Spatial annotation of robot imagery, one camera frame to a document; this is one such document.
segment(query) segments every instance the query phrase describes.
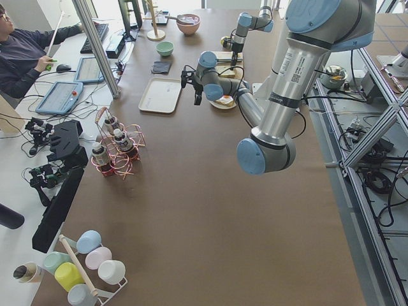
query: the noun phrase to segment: bowl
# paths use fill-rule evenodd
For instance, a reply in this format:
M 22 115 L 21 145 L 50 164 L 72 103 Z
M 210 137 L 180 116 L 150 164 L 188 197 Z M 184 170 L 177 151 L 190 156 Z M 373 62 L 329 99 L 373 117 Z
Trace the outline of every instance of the bowl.
M 324 69 L 320 75 L 320 81 L 328 89 L 339 90 L 347 78 L 347 71 L 340 66 L 332 65 Z
M 184 35 L 193 35 L 198 28 L 200 27 L 201 18 L 195 14 L 183 14 L 187 18 L 192 18 L 194 20 L 194 24 L 181 24 L 180 22 L 176 21 L 177 27 L 180 31 L 184 33 Z
M 156 46 L 156 50 L 161 56 L 169 56 L 171 53 L 173 53 L 173 49 L 174 45 L 169 41 L 162 41 Z

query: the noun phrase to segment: green cup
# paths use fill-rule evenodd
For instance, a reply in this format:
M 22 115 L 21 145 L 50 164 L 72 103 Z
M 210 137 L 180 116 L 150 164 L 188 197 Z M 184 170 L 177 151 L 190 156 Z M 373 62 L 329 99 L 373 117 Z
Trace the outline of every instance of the green cup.
M 54 251 L 46 256 L 43 262 L 43 267 L 46 271 L 54 275 L 59 266 L 63 263 L 71 262 L 72 260 L 68 254 Z

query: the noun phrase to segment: mug rack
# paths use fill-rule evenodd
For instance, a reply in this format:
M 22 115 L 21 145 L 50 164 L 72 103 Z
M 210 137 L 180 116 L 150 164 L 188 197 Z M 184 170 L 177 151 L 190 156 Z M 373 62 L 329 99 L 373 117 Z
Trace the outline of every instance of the mug rack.
M 77 247 L 77 245 L 76 245 L 77 242 L 72 240 L 72 239 L 69 239 L 69 238 L 65 237 L 64 235 L 59 235 L 59 241 L 60 241 L 60 243 L 62 243 L 62 245 L 64 246 L 66 252 L 70 256 L 73 264 L 76 266 L 76 268 L 80 272 L 80 274 L 81 274 L 82 278 L 84 279 L 85 284 L 87 285 L 91 295 L 92 296 L 97 296 L 97 298 L 98 298 L 97 301 L 99 302 L 100 306 L 104 306 L 105 304 L 107 304 L 128 283 L 128 280 L 124 277 L 117 284 L 118 288 L 114 292 L 105 291 L 105 290 L 95 288 L 95 286 L 92 283 L 91 279 L 89 278 L 87 272 L 85 271 L 85 269 L 81 265 L 81 262 L 79 262 L 79 260 L 77 258 L 78 253 L 73 251 L 73 248 L 77 249 L 76 248 Z

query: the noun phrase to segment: glasses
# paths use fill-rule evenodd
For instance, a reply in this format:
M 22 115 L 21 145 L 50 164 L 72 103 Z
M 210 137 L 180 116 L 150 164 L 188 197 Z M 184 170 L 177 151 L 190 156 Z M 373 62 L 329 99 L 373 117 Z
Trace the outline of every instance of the glasses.
M 0 14 L 0 18 L 3 18 L 4 21 L 7 21 L 9 19 L 6 13 Z

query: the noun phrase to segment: hand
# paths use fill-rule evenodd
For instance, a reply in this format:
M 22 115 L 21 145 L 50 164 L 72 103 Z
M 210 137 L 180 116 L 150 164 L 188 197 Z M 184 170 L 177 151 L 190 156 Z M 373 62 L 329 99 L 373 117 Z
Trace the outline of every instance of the hand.
M 95 27 L 99 24 L 98 22 L 95 22 L 95 21 L 92 21 L 92 22 L 94 23 Z M 84 26 L 82 25 L 81 22 L 78 23 L 78 27 L 79 27 L 79 30 L 81 30 L 81 32 L 84 31 Z
M 54 65 L 53 59 L 47 55 L 44 55 L 38 59 L 37 66 L 35 66 L 34 69 L 38 72 L 43 72 L 46 70 L 48 65 Z

